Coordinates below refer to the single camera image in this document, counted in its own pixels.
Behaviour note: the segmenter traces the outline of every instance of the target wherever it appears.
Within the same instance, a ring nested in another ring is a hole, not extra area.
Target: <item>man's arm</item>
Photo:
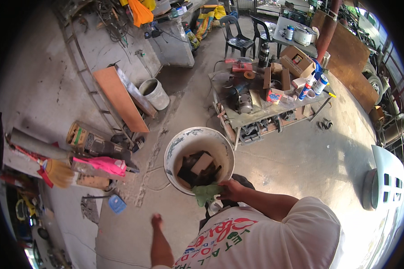
[[[283,220],[299,199],[284,194],[271,194],[242,186],[234,179],[222,181],[220,186],[225,190],[219,197],[235,202],[244,202],[254,209],[264,213],[267,217],[280,221]]]
[[[163,220],[160,214],[154,214],[151,219],[153,228],[151,245],[151,267],[165,265],[172,267],[174,260],[171,246],[167,242],[162,232]]]

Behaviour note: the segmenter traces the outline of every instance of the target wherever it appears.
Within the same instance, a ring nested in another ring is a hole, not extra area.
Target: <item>white t-shirt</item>
[[[314,197],[296,202],[281,222],[232,207],[209,219],[172,268],[335,268],[343,241],[339,220]]]

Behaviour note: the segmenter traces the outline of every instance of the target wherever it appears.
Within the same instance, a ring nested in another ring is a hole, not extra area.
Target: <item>white bucket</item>
[[[151,103],[156,110],[163,110],[169,105],[169,96],[163,90],[162,84],[156,78],[144,81],[139,92]]]
[[[217,173],[217,182],[229,180],[235,167],[235,155],[229,141],[220,132],[207,127],[192,127],[178,133],[167,145],[163,166],[167,179],[179,191],[194,196],[190,185],[177,176],[183,165],[183,157],[207,151],[214,158],[216,167],[221,165]]]

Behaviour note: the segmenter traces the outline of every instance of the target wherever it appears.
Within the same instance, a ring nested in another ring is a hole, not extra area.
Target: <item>pink cloth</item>
[[[95,169],[102,169],[110,174],[125,176],[126,175],[126,162],[124,160],[112,159],[110,157],[94,157],[94,158],[76,158],[74,161],[91,164]]]

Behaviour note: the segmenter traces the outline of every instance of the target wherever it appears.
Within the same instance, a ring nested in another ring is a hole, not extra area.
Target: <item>metal ladder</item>
[[[103,90],[102,90],[102,88],[99,86],[99,84],[97,83],[97,80],[94,78],[93,74],[91,73],[90,68],[89,68],[88,65],[87,65],[87,62],[85,61],[84,55],[82,54],[81,47],[79,46],[79,42],[78,42],[78,39],[77,39],[77,37],[76,37],[75,28],[74,28],[74,26],[73,26],[72,19],[69,18],[69,19],[67,20],[67,23],[68,23],[67,25],[63,25],[63,24],[61,23],[60,19],[58,19],[58,21],[59,21],[59,26],[60,26],[61,33],[63,34],[63,38],[64,38],[64,41],[65,41],[66,49],[67,49],[67,51],[68,51],[70,60],[71,60],[71,62],[72,62],[72,64],[73,64],[75,70],[77,70],[78,76],[79,76],[79,78],[80,78],[80,80],[81,80],[81,82],[82,82],[82,85],[84,86],[85,91],[87,92],[88,96],[90,97],[91,102],[92,102],[93,105],[97,108],[97,110],[98,110],[99,113],[100,113],[100,116],[101,116],[102,119],[106,122],[106,124],[108,125],[108,127],[111,129],[112,133],[113,133],[113,134],[120,134],[120,133],[123,133],[123,134],[126,136],[127,141],[129,142],[129,148],[133,148],[134,145],[135,145],[135,143],[132,141],[132,139],[129,137],[129,135],[128,135],[127,132],[125,131],[123,120],[120,119],[120,118],[118,118],[118,117],[115,115],[115,113],[111,113],[111,110],[113,110],[113,108],[110,106],[110,104],[109,104],[109,102],[108,102],[108,99],[107,99],[105,93],[103,92]],[[71,35],[70,37],[67,37],[67,34],[66,34],[66,27],[69,27],[69,26],[70,26],[70,28],[71,28],[71,30],[72,30],[72,35]],[[77,50],[78,50],[79,57],[81,58],[81,60],[82,60],[82,62],[83,62],[83,64],[84,64],[84,67],[85,67],[85,68],[82,69],[82,70],[79,70],[78,64],[77,64],[77,62],[76,62],[75,54],[73,53],[72,48],[70,47],[70,43],[71,43],[72,41],[75,42],[75,46],[76,46],[76,48],[77,48]],[[92,83],[93,83],[93,85],[94,85],[94,87],[95,87],[95,90],[94,90],[94,91],[91,91],[91,90],[88,88],[88,85],[87,85],[87,83],[86,83],[84,77],[82,76],[82,73],[83,73],[83,72],[88,72],[88,73],[90,74],[90,78],[91,78]],[[105,105],[105,107],[106,107],[107,110],[103,110],[103,109],[100,108],[100,105],[97,103],[97,100],[94,98],[94,95],[97,95],[97,94],[98,94],[98,95],[100,96],[100,98],[102,99],[102,101],[103,101],[103,103],[104,103],[104,105]],[[113,124],[111,124],[111,122],[110,122],[110,121],[108,120],[108,118],[105,116],[106,114],[109,114],[109,115],[112,116],[112,118],[114,119],[114,121],[115,121],[115,123],[117,124],[117,126],[119,127],[119,129],[118,129],[118,128],[115,128],[115,127],[113,126]]]

